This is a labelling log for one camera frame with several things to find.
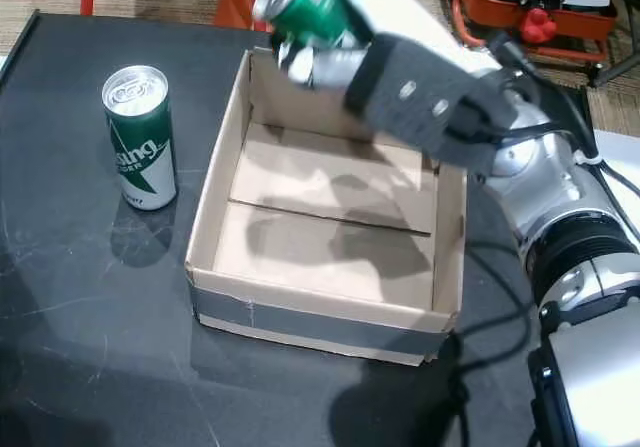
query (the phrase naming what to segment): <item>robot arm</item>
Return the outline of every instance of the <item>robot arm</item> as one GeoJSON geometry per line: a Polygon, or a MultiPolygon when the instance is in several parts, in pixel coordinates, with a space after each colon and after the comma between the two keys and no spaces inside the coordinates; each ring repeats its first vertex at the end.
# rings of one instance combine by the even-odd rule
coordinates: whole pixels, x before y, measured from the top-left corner
{"type": "Polygon", "coordinates": [[[502,44],[509,55],[498,62],[460,46],[414,0],[347,1],[371,42],[285,42],[281,68],[307,87],[345,89],[346,109],[369,128],[484,179],[539,309],[529,370],[542,444],[640,445],[640,255],[598,167],[578,163],[584,132],[554,125],[535,90],[516,85],[501,64],[533,68],[513,45],[502,44]]]}

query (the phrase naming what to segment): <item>dark tabletop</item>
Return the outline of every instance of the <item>dark tabletop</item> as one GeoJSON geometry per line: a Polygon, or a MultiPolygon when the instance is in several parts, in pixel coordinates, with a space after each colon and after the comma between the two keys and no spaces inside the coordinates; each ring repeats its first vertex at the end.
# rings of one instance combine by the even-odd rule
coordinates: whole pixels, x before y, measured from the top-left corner
{"type": "Polygon", "coordinates": [[[37,19],[0,85],[0,445],[433,446],[467,430],[473,446],[526,444],[537,326],[470,328],[531,295],[473,182],[459,334],[438,361],[346,358],[194,320],[183,260],[205,169],[242,53],[266,42],[37,19]],[[102,110],[104,80],[129,64],[160,68],[171,90],[180,194],[155,213],[121,199],[102,110]]]}

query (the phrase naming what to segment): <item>gray tape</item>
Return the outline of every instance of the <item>gray tape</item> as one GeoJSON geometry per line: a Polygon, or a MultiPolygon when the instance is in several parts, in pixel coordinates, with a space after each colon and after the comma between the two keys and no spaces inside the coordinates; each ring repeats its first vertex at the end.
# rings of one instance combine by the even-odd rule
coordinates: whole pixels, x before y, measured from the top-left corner
{"type": "Polygon", "coordinates": [[[447,333],[444,332],[400,329],[247,303],[228,295],[198,288],[195,289],[195,294],[195,305],[199,314],[245,327],[352,347],[423,355],[436,353],[447,337],[447,333]]]}

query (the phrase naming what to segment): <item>green beer can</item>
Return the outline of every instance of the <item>green beer can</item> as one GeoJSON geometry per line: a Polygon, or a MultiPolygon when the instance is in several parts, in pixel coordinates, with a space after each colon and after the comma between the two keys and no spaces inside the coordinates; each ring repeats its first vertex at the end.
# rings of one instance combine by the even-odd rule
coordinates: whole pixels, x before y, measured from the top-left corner
{"type": "Polygon", "coordinates": [[[142,210],[167,205],[176,196],[167,78],[125,67],[105,82],[102,102],[124,198],[142,210]]]}
{"type": "Polygon", "coordinates": [[[352,22],[346,0],[256,0],[253,17],[315,47],[352,48],[366,35],[352,22]]]}

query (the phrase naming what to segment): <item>can held by robot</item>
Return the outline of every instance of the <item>can held by robot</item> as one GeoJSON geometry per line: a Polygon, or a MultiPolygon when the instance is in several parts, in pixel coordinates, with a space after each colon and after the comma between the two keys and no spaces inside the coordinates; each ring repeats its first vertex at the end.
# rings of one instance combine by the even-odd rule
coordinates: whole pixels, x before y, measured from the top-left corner
{"type": "Polygon", "coordinates": [[[353,48],[370,38],[346,0],[256,0],[253,17],[314,47],[353,48]]]}

